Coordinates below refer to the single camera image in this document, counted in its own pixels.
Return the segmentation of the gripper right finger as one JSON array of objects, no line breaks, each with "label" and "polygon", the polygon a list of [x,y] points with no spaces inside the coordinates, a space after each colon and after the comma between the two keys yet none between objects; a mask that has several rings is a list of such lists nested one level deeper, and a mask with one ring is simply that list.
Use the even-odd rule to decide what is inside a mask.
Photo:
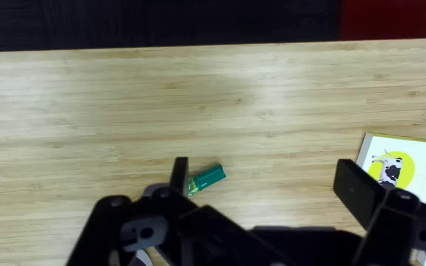
[{"label": "gripper right finger", "polygon": [[426,204],[413,193],[378,184],[353,160],[339,159],[334,193],[365,229],[352,266],[409,266],[426,253]]}]

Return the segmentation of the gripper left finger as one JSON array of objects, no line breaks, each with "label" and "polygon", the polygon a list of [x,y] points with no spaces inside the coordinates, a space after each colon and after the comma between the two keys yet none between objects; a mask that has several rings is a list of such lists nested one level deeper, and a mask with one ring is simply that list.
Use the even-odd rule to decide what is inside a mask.
[{"label": "gripper left finger", "polygon": [[65,266],[129,266],[154,248],[170,266],[287,266],[287,257],[210,206],[187,196],[188,158],[176,158],[169,183],[132,201],[99,199]]}]

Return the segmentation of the green marker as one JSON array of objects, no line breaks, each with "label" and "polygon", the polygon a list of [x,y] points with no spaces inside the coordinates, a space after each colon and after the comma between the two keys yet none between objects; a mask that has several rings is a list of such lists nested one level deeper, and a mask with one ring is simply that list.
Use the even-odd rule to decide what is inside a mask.
[{"label": "green marker", "polygon": [[205,170],[189,177],[187,195],[192,197],[209,186],[226,178],[226,173],[220,164],[207,167]]}]

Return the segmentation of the white book with cow picture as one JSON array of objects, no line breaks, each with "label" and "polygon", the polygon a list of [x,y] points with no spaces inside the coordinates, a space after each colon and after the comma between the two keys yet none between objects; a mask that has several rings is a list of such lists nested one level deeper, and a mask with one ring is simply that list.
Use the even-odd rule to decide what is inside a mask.
[{"label": "white book with cow picture", "polygon": [[380,185],[407,190],[426,204],[426,139],[367,132],[356,164]]}]

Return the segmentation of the red object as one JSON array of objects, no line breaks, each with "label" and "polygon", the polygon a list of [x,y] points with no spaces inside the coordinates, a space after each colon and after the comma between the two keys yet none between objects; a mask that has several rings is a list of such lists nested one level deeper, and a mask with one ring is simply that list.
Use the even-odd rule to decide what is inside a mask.
[{"label": "red object", "polygon": [[342,0],[340,39],[426,38],[426,0]]}]

